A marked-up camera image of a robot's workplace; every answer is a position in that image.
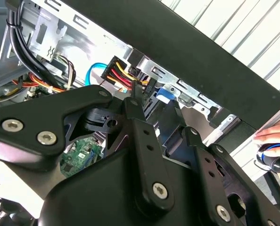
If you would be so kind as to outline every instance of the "cable bundle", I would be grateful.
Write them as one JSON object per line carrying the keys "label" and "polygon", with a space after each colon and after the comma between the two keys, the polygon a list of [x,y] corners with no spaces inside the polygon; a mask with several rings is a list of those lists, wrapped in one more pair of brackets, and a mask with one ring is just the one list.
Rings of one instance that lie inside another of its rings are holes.
{"label": "cable bundle", "polygon": [[9,28],[12,49],[19,61],[39,80],[42,80],[55,88],[60,88],[53,75],[38,59],[36,59],[27,47],[21,30],[22,7],[23,3],[19,6],[17,12],[8,10],[7,25]]}

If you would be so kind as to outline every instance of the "metal bracket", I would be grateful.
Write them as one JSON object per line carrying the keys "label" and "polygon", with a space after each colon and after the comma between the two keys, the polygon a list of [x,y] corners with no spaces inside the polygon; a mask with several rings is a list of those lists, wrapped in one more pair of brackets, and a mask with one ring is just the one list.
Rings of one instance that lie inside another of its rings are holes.
{"label": "metal bracket", "polygon": [[16,56],[10,57],[10,51],[11,44],[8,27],[6,27],[0,49],[0,86],[28,72],[24,66],[18,66]]}
{"label": "metal bracket", "polygon": [[49,62],[53,59],[58,42],[67,31],[65,25],[59,29],[58,22],[56,16],[41,8],[30,42],[30,50]]}

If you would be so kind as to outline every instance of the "orange wire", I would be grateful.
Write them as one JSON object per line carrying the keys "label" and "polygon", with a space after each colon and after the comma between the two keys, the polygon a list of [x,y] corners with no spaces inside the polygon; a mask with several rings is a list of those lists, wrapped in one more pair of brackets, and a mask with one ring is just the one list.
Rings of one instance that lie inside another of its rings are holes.
{"label": "orange wire", "polygon": [[[43,86],[43,87],[45,87],[45,88],[47,88],[47,89],[50,89],[50,88],[51,88],[51,86],[49,86],[48,84],[46,84],[46,83],[44,83],[43,81],[41,81],[41,80],[39,80],[38,78],[36,78],[34,74],[29,73],[29,76],[30,76],[30,79],[31,79],[32,81],[36,82],[37,84],[39,84],[39,85],[41,85],[41,86]],[[63,89],[58,89],[58,88],[55,88],[55,87],[52,87],[52,90],[53,90],[54,92],[57,92],[57,93],[60,93],[60,92],[64,92],[64,91],[65,91],[65,90],[63,90]]]}

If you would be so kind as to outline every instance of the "black wire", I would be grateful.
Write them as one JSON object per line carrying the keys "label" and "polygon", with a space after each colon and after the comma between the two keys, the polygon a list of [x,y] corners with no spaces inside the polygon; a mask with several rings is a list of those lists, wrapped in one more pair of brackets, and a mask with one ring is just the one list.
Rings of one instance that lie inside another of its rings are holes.
{"label": "black wire", "polygon": [[[20,4],[20,6],[17,9],[16,17],[15,17],[15,24],[21,26],[21,11],[23,7],[23,3]],[[48,69],[38,60],[36,57],[30,52],[29,48],[27,47],[27,44],[24,40],[22,30],[16,29],[16,34],[18,37],[18,41],[20,43],[20,46],[22,47],[22,50],[24,54],[27,56],[28,59],[30,59],[31,63],[34,64],[37,68],[39,68],[40,71],[43,71],[45,73],[50,73]]]}
{"label": "black wire", "polygon": [[9,95],[9,96],[0,96],[0,103],[1,102],[5,102],[7,100],[11,100],[12,98],[15,98],[16,96],[18,96],[21,92],[23,92],[25,89],[24,88],[20,88],[18,89],[15,93]]}
{"label": "black wire", "polygon": [[14,53],[16,54],[17,58],[20,62],[29,70],[31,71],[37,78],[40,80],[46,82],[47,84],[59,88],[56,79],[53,77],[53,75],[46,69],[44,69],[43,65],[38,61],[37,64],[33,64],[31,58],[29,55],[32,55],[31,52],[25,48],[25,44],[22,43],[23,46],[21,46],[21,43],[19,41],[18,36],[20,35],[18,30],[20,30],[20,21],[16,20],[17,14],[11,10],[8,10],[8,16],[7,16],[7,24],[9,28],[9,36],[10,36],[10,42],[12,45],[12,49]]}

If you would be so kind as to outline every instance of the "yellow wire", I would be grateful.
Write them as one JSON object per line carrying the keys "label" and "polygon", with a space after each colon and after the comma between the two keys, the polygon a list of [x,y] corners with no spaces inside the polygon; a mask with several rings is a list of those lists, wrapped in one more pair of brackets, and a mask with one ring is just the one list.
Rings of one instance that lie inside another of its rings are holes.
{"label": "yellow wire", "polygon": [[128,73],[126,73],[118,62],[116,62],[116,65],[119,68],[119,70],[122,72],[122,74],[124,74],[126,77],[128,77],[131,80],[136,80],[136,78],[134,78],[134,77],[130,76]]}
{"label": "yellow wire", "polygon": [[[117,67],[119,68],[119,70],[120,70],[126,77],[128,77],[128,78],[131,79],[131,80],[137,80],[137,78],[132,77],[131,75],[129,75],[128,73],[126,73],[126,72],[123,70],[123,68],[120,66],[120,64],[119,64],[118,62],[116,62],[116,65],[117,65]],[[142,84],[148,84],[148,81],[141,81],[141,82],[142,82]]]}
{"label": "yellow wire", "polygon": [[10,96],[10,95],[12,95],[12,94],[14,94],[14,93],[16,93],[18,91],[18,88],[15,88],[14,90],[12,90],[10,93],[8,93],[7,95],[5,95],[5,96]]}

